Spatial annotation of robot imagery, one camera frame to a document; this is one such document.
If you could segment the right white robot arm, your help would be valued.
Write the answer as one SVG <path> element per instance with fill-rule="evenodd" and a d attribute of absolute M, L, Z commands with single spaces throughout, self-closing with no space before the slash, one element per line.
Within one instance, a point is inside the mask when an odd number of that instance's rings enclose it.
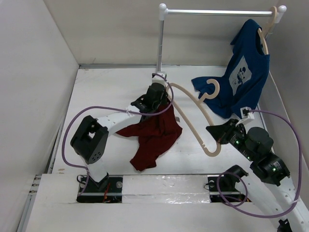
<path fill-rule="evenodd" d="M 265 193 L 240 166 L 234 165 L 220 174 L 216 187 L 223 202 L 238 212 L 255 218 L 269 219 L 279 232 L 307 232 L 309 210 L 299 197 L 300 186 L 295 187 L 284 161 L 271 148 L 273 140 L 260 127 L 245 130 L 244 125 L 231 119 L 222 125 L 207 126 L 206 130 L 220 145 L 230 144 L 251 164 L 253 174 L 269 189 L 274 199 Z M 239 208 L 244 201 L 232 204 L 230 197 L 222 194 L 222 188 L 238 190 L 244 200 L 250 200 L 261 214 L 246 212 Z"/>

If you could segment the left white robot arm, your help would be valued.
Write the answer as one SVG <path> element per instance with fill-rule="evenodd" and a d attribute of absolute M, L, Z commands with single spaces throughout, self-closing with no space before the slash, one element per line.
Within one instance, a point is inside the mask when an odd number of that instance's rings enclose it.
<path fill-rule="evenodd" d="M 116 112 L 99 119 L 86 116 L 73 135 L 70 145 L 82 157 L 89 169 L 91 186 L 96 191 L 107 187 L 108 173 L 101 157 L 108 137 L 116 132 L 154 117 L 159 106 L 168 103 L 166 88 L 160 83 L 152 83 L 146 94 L 137 98 L 123 112 Z"/>

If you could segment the dark red t shirt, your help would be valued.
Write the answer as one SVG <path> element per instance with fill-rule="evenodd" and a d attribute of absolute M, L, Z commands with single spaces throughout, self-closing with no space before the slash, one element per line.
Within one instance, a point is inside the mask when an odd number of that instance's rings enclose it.
<path fill-rule="evenodd" d="M 156 159 L 175 144 L 182 130 L 171 106 L 164 113 L 127 126 L 117 134 L 123 137 L 138 137 L 139 148 L 130 163 L 135 170 L 142 172 L 156 167 Z"/>

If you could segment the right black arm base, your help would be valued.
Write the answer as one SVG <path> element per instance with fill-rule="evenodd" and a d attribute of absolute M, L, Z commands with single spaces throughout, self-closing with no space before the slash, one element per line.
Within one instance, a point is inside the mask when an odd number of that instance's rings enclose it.
<path fill-rule="evenodd" d="M 239 177 L 243 178 L 244 176 L 248 176 L 248 173 L 245 172 L 240 166 L 234 165 L 227 170 L 233 174 L 238 175 Z M 211 174 L 208 175 L 207 180 L 208 182 L 204 185 L 204 189 L 209 191 L 210 194 L 210 202 L 211 203 L 227 203 L 223 200 L 220 196 L 218 188 L 217 188 L 217 178 L 219 174 Z M 219 187 L 224 195 L 224 197 L 230 203 L 241 203 L 242 201 L 250 202 L 248 198 L 245 197 L 242 192 L 238 191 L 235 186 L 236 184 L 240 184 L 243 187 L 242 183 L 238 178 L 230 174 L 223 174 L 219 180 Z"/>

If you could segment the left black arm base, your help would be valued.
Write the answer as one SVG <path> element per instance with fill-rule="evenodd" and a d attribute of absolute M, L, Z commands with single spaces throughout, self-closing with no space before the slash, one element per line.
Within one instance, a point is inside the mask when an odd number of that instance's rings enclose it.
<path fill-rule="evenodd" d="M 110 175 L 103 180 L 99 188 L 89 178 L 86 184 L 86 175 L 78 175 L 79 189 L 76 201 L 79 203 L 122 203 L 123 176 Z"/>

